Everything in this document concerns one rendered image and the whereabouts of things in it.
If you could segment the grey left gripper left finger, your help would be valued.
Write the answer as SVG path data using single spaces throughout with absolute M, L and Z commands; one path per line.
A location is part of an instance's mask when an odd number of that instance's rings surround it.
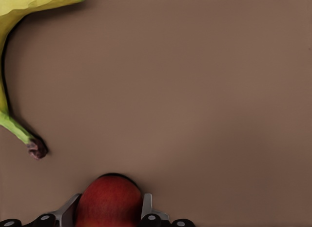
M 0 221 L 0 227 L 75 227 L 74 215 L 81 194 L 72 196 L 58 210 L 44 213 L 35 220 L 23 225 L 18 219 L 6 219 Z

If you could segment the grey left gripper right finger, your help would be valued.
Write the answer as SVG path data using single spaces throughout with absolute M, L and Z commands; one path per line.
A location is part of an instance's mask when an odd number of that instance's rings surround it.
M 177 219 L 171 222 L 167 213 L 153 209 L 152 194 L 146 193 L 138 227 L 195 227 L 195 224 L 189 219 Z

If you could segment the red apple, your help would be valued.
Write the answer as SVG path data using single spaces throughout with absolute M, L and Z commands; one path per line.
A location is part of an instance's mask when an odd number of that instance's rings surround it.
M 136 227 L 143 198 L 139 188 L 119 175 L 101 176 L 83 192 L 75 227 Z

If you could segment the yellow banana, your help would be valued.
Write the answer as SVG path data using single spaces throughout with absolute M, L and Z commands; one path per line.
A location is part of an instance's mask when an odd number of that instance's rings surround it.
M 12 29 L 27 15 L 84 0 L 0 0 L 0 126 L 6 128 L 27 147 L 29 155 L 40 160 L 48 153 L 42 140 L 18 123 L 10 114 L 3 73 L 3 54 L 6 40 Z

